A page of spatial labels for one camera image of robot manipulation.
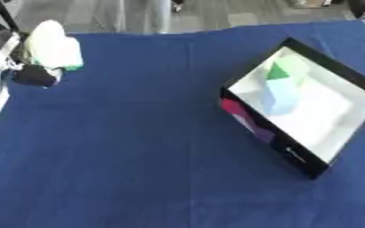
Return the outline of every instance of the table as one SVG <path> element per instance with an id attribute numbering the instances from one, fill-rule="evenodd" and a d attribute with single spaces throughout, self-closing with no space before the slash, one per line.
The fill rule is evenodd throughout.
<path id="1" fill-rule="evenodd" d="M 217 106 L 223 82 L 288 36 L 365 74 L 358 21 L 78 35 L 83 70 L 10 85 L 0 227 L 365 227 L 365 125 L 310 181 Z"/>

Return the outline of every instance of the sneaker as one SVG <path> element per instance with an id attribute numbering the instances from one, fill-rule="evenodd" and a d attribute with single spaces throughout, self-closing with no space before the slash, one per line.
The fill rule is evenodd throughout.
<path id="1" fill-rule="evenodd" d="M 173 12 L 180 12 L 183 9 L 182 4 L 172 3 L 172 11 Z"/>

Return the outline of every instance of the gray floor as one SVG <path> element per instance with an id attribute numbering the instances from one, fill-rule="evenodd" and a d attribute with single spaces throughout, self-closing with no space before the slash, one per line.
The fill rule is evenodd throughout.
<path id="1" fill-rule="evenodd" d="M 117 0 L 13 0 L 7 7 L 29 31 L 47 19 L 63 23 L 68 32 L 116 32 Z M 126 0 L 127 32 L 145 33 L 144 0 Z M 225 29 L 241 25 L 351 20 L 345 4 L 321 9 L 294 9 L 287 0 L 186 0 L 172 18 L 173 33 Z"/>

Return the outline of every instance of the blue fabric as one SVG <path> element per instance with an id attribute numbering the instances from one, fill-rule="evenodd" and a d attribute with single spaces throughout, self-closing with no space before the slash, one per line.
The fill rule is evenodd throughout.
<path id="1" fill-rule="evenodd" d="M 292 36 L 365 74 L 365 25 L 79 35 L 85 67 L 11 85 L 0 227 L 365 227 L 365 126 L 310 181 L 217 106 L 222 83 Z"/>

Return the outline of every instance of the block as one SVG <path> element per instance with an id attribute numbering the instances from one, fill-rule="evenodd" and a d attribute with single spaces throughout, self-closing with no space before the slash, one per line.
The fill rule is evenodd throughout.
<path id="1" fill-rule="evenodd" d="M 299 101 L 299 90 L 292 77 L 266 80 L 262 92 L 265 115 L 284 115 L 291 112 Z"/>

